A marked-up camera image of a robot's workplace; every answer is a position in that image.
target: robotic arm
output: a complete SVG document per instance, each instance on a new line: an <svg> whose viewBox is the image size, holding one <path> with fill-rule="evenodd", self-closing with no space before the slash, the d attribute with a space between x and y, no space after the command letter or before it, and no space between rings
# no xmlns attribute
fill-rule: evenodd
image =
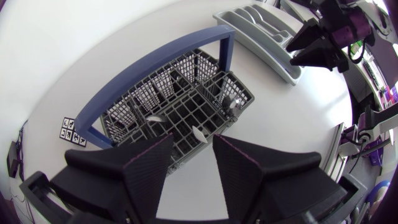
<svg viewBox="0 0 398 224"><path fill-rule="evenodd" d="M322 18L305 22L298 34L290 41L286 50L301 50L290 63L292 65L325 67L339 72L349 69L348 59L341 51L343 47L363 40L374 45L374 30L383 39L398 43L396 27L398 20L375 4L365 0L313 0L310 4L320 11ZM394 0L386 0L389 10L398 10Z"/></svg>

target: blue arch handle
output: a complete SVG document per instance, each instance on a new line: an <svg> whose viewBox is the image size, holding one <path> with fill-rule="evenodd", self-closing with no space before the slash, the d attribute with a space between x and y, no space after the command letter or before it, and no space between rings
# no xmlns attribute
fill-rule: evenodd
<svg viewBox="0 0 398 224"><path fill-rule="evenodd" d="M134 62L102 87L80 111L75 119L76 132L98 147L103 149L112 147L112 140L92 125L115 100L137 82L171 60L217 40L220 40L220 69L229 71L234 33L234 29L227 25L199 30L173 40Z"/></svg>

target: spoon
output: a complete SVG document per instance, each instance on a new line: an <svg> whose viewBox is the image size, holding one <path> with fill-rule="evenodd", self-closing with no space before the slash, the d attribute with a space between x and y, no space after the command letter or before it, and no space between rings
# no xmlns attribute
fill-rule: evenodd
<svg viewBox="0 0 398 224"><path fill-rule="evenodd" d="M145 118L147 121L155 121L155 122L168 122L166 116L160 114L153 114Z"/></svg>
<svg viewBox="0 0 398 224"><path fill-rule="evenodd" d="M195 126L192 126L193 135L196 137L197 140L207 143L207 139L205 135Z"/></svg>

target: white table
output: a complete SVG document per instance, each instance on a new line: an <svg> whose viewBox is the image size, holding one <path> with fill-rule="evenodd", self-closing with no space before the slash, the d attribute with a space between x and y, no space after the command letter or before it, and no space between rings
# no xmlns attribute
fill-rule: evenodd
<svg viewBox="0 0 398 224"><path fill-rule="evenodd" d="M139 19L76 61L43 97L25 126L25 176L41 170L51 179L66 166L67 149L96 150L60 139L63 117L74 118L93 95L145 54L185 34L216 25L212 14L251 1L180 1ZM294 29L301 23L271 7ZM202 47L217 57L218 43ZM308 68L297 86L235 42L231 70L256 99L224 134L288 152L325 156L333 128L351 125L351 102L342 74ZM157 216L207 220L228 216L211 145L167 177Z"/></svg>

